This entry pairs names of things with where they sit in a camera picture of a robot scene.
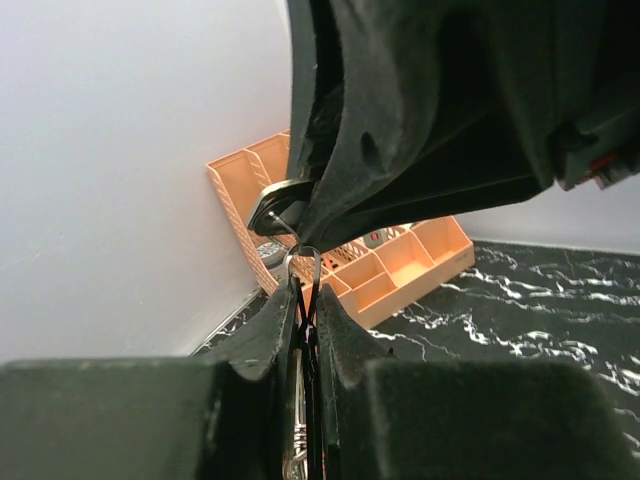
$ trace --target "orange tray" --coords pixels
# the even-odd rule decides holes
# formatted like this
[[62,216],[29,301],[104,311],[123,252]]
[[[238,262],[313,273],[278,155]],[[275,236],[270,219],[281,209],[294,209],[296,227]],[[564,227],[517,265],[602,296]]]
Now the orange tray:
[[[245,224],[262,189],[285,179],[288,154],[289,136],[282,133],[207,165],[249,265],[268,294],[278,282],[256,248],[270,240],[250,232]],[[475,262],[473,244],[453,217],[390,227],[385,233],[388,240],[377,248],[367,248],[357,239],[323,256],[331,267],[323,266],[321,283],[331,285],[349,315],[367,329]],[[293,246],[290,235],[278,239]],[[292,265],[308,300],[313,260],[295,257]]]

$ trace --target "orange organizer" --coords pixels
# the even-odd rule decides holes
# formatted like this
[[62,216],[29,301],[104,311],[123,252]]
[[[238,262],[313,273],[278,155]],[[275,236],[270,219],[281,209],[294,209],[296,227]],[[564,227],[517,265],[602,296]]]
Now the orange organizer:
[[[207,165],[213,185],[258,283],[271,294],[278,285],[258,250],[271,241],[245,227],[258,195],[285,179],[289,136],[275,135]],[[387,240],[368,248],[356,239],[323,255],[321,283],[328,283],[345,310],[373,328],[473,265],[473,244],[453,217],[384,229]],[[289,235],[278,237],[293,246]],[[310,295],[313,259],[295,257],[292,270]]]

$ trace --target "black marble floor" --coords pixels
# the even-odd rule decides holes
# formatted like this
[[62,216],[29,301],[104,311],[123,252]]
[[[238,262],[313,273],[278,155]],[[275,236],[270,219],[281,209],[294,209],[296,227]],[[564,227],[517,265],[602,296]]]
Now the black marble floor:
[[[576,362],[614,402],[640,461],[640,257],[476,242],[476,267],[370,333],[400,358]],[[257,312],[258,296],[200,353]]]

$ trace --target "black string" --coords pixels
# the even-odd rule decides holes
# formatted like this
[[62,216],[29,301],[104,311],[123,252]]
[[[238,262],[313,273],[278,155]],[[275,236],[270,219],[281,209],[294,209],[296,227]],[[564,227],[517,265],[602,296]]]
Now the black string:
[[307,426],[307,476],[308,480],[323,480],[322,399],[320,392],[320,371],[318,369],[318,359],[316,355],[318,336],[314,323],[319,286],[314,283],[311,290],[309,308],[306,309],[300,282],[296,281],[295,284],[298,308],[300,310],[298,345],[302,352],[302,377]]

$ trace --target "white wall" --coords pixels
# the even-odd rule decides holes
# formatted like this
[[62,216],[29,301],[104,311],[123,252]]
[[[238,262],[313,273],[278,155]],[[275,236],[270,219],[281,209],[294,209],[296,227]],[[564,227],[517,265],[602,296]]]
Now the white wall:
[[186,354],[253,289],[204,164],[287,128],[281,20],[0,0],[0,363]]
[[640,253],[640,176],[600,191],[557,186],[528,202],[458,215],[474,239]]

